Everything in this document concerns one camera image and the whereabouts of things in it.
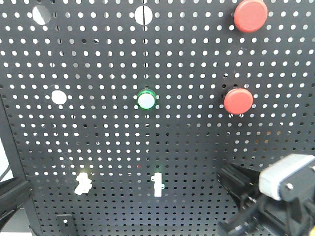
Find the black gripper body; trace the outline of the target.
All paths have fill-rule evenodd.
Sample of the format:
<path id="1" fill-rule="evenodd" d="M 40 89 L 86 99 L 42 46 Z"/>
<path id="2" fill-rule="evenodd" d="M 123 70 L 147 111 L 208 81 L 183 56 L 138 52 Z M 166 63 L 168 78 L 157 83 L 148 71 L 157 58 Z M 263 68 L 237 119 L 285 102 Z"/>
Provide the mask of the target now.
<path id="1" fill-rule="evenodd" d="M 300 193 L 293 200 L 276 201 L 257 191 L 238 197 L 237 235 L 266 228 L 275 236 L 310 236 L 315 233 L 315 192 Z"/>

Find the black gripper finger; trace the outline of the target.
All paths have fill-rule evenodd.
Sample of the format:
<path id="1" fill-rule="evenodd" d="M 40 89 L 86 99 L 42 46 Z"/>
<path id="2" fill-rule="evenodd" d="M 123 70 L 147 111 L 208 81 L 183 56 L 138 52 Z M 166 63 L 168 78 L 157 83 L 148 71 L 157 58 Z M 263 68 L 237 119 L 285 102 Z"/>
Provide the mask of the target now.
<path id="1" fill-rule="evenodd" d="M 33 196 L 30 181 L 18 177 L 0 183 L 0 222 L 7 223 L 15 212 Z"/>
<path id="2" fill-rule="evenodd" d="M 259 222 L 253 217 L 238 216 L 218 224 L 220 236 L 246 236 L 259 229 Z"/>
<path id="3" fill-rule="evenodd" d="M 259 171 L 236 164 L 223 164 L 217 171 L 217 179 L 236 204 L 245 204 L 249 197 L 257 199 Z"/>

